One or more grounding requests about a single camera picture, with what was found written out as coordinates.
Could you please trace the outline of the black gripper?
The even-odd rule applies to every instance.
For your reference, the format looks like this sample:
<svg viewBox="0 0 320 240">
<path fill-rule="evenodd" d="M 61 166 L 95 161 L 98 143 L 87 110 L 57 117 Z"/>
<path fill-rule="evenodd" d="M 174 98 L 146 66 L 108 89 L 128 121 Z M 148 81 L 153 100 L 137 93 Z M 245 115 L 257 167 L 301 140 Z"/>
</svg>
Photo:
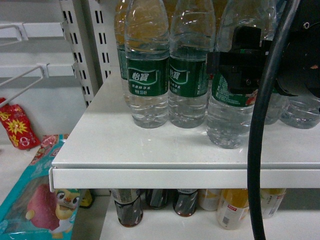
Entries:
<svg viewBox="0 0 320 240">
<path fill-rule="evenodd" d="M 259 88 L 271 40 L 261 40 L 262 30 L 251 26 L 234 29 L 231 49 L 207 54 L 206 72 L 220 73 L 232 94 L 251 94 Z"/>
</svg>

